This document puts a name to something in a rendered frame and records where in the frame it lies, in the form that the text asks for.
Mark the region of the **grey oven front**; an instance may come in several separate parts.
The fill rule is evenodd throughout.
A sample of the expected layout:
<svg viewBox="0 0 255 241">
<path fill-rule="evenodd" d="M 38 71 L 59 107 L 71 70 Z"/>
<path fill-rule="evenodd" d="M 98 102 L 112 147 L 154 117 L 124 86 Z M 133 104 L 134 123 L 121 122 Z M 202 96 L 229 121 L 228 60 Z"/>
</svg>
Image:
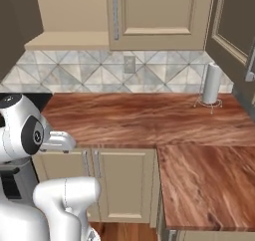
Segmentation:
<svg viewBox="0 0 255 241">
<path fill-rule="evenodd" d="M 9 200 L 34 206 L 33 191 L 39 181 L 30 158 L 0 164 L 0 177 Z"/>
</svg>

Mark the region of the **white paper towel roll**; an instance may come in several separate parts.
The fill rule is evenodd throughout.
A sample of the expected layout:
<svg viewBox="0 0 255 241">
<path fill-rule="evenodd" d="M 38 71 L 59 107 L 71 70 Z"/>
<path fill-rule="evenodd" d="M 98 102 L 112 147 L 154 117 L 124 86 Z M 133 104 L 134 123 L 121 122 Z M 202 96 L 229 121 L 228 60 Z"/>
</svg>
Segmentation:
<svg viewBox="0 0 255 241">
<path fill-rule="evenodd" d="M 210 63 L 207 68 L 202 94 L 202 101 L 205 104 L 211 105 L 216 102 L 221 83 L 221 76 L 221 69 L 215 63 Z"/>
</svg>

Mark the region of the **black hob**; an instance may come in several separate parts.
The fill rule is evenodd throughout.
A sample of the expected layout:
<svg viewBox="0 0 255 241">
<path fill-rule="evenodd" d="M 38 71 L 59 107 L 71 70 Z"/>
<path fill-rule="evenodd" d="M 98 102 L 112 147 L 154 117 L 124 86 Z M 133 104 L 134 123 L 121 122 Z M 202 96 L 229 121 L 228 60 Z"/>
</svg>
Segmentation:
<svg viewBox="0 0 255 241">
<path fill-rule="evenodd" d="M 10 93 L 0 93 L 0 101 L 7 96 L 10 96 Z M 51 93 L 24 93 L 24 96 L 26 96 L 41 112 L 53 95 Z"/>
</svg>

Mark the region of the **beige base cabinet door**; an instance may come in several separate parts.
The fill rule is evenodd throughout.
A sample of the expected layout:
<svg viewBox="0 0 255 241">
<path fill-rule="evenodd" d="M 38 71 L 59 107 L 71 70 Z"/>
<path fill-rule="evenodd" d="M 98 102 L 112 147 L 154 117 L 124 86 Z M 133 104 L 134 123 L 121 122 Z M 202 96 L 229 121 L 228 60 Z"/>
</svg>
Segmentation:
<svg viewBox="0 0 255 241">
<path fill-rule="evenodd" d="M 40 182 L 64 177 L 86 176 L 83 151 L 87 151 L 90 176 L 94 176 L 91 151 L 88 148 L 76 148 L 69 153 L 62 151 L 39 152 L 32 157 Z"/>
<path fill-rule="evenodd" d="M 153 184 L 154 150 L 97 148 L 100 152 L 102 222 L 148 223 Z"/>
</svg>

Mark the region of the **dark brown cabinet side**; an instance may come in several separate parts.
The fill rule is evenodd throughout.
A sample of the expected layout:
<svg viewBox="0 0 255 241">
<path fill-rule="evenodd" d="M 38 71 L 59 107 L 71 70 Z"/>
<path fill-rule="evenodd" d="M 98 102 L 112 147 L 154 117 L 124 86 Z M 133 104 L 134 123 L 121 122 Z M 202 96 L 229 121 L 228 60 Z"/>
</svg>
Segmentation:
<svg viewBox="0 0 255 241">
<path fill-rule="evenodd" d="M 0 0 L 0 82 L 42 32 L 38 0 Z"/>
</svg>

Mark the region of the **beige range hood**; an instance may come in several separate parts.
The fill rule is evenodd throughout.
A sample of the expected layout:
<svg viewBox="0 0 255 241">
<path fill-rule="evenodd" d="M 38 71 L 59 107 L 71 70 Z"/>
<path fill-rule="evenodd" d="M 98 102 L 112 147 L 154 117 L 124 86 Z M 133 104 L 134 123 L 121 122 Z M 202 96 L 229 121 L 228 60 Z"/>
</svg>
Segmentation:
<svg viewBox="0 0 255 241">
<path fill-rule="evenodd" d="M 26 50 L 101 50 L 109 47 L 107 0 L 38 0 L 43 32 Z"/>
</svg>

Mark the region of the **beige corner base cabinet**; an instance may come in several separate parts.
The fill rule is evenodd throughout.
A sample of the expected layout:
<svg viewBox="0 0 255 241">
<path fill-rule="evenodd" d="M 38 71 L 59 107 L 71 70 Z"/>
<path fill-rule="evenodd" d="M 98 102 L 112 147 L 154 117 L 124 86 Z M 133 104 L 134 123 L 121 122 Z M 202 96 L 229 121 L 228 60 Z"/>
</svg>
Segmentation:
<svg viewBox="0 0 255 241">
<path fill-rule="evenodd" d="M 159 192 L 158 213 L 156 223 L 157 241 L 167 241 L 162 191 Z M 231 232 L 231 231 L 187 231 L 176 230 L 175 241 L 255 241 L 255 232 Z"/>
</svg>

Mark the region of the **beige wall cabinet door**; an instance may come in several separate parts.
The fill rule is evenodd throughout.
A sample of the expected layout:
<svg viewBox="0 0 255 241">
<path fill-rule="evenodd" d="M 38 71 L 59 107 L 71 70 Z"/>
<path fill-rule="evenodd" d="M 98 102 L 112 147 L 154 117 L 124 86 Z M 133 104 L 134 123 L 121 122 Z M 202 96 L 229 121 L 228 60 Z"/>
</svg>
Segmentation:
<svg viewBox="0 0 255 241">
<path fill-rule="evenodd" d="M 107 0 L 110 48 L 115 51 L 201 50 L 212 0 L 118 0 L 119 39 L 114 39 L 113 0 Z"/>
</svg>

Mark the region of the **grey wall outlet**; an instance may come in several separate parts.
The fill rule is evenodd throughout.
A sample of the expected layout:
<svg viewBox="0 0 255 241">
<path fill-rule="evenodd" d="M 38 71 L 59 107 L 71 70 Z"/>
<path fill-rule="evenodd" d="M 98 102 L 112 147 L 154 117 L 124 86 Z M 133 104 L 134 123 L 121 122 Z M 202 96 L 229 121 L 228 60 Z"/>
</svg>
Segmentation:
<svg viewBox="0 0 255 241">
<path fill-rule="evenodd" d="M 125 73 L 133 74 L 135 72 L 135 56 L 124 56 Z"/>
</svg>

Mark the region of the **dark brown cabinet door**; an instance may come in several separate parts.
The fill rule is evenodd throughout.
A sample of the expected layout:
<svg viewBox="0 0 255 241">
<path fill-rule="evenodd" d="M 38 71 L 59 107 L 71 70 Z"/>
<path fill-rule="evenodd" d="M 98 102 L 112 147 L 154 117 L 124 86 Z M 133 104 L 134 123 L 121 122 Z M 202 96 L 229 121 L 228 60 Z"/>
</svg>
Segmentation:
<svg viewBox="0 0 255 241">
<path fill-rule="evenodd" d="M 206 52 L 238 86 L 246 82 L 246 65 L 255 44 L 255 0 L 213 0 Z"/>
</svg>

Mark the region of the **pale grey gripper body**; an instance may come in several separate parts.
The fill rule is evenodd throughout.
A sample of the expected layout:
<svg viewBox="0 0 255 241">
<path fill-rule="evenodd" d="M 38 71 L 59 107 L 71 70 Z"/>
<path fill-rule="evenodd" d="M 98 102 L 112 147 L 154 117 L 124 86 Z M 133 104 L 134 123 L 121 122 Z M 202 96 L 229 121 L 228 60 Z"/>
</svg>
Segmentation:
<svg viewBox="0 0 255 241">
<path fill-rule="evenodd" d="M 51 131 L 48 140 L 44 141 L 41 150 L 72 151 L 76 147 L 74 138 L 65 131 Z"/>
</svg>

